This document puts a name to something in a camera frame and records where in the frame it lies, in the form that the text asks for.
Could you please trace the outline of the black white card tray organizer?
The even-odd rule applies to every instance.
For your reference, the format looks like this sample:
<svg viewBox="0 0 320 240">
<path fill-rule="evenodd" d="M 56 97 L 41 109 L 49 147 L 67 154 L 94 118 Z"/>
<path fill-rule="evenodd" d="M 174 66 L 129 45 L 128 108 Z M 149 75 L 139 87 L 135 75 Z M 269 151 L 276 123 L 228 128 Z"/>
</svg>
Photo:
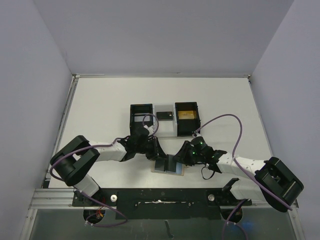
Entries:
<svg viewBox="0 0 320 240">
<path fill-rule="evenodd" d="M 196 102 L 132 104 L 130 133 L 135 133 L 144 125 L 158 128 L 155 134 L 158 138 L 191 137 L 201 126 L 198 104 Z"/>
</svg>

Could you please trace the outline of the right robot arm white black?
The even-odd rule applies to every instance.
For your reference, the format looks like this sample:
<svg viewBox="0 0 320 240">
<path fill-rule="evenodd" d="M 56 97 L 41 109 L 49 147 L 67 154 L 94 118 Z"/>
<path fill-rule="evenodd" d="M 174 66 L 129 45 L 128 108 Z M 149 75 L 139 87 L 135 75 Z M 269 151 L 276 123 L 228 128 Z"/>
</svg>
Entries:
<svg viewBox="0 0 320 240">
<path fill-rule="evenodd" d="M 257 160 L 233 156 L 225 150 L 213 149 L 201 136 L 186 140 L 173 159 L 186 166 L 203 164 L 216 173 L 253 181 L 255 185 L 237 183 L 222 192 L 223 200 L 230 205 L 242 199 L 263 201 L 285 213 L 304 189 L 303 183 L 279 158 Z"/>
</svg>

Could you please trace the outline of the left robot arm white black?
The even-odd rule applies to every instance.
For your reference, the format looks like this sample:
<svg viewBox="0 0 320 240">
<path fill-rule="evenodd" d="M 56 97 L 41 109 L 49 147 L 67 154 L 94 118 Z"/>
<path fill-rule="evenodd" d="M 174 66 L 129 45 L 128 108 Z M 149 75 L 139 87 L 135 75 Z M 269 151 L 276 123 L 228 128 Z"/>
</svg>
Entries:
<svg viewBox="0 0 320 240">
<path fill-rule="evenodd" d="M 83 135 L 78 135 L 51 158 L 49 173 L 84 194 L 84 200 L 95 206 L 100 203 L 102 193 L 89 175 L 92 166 L 101 161 L 126 162 L 137 154 L 145 155 L 151 161 L 168 158 L 154 132 L 141 127 L 132 135 L 117 137 L 112 143 L 92 144 Z"/>
</svg>

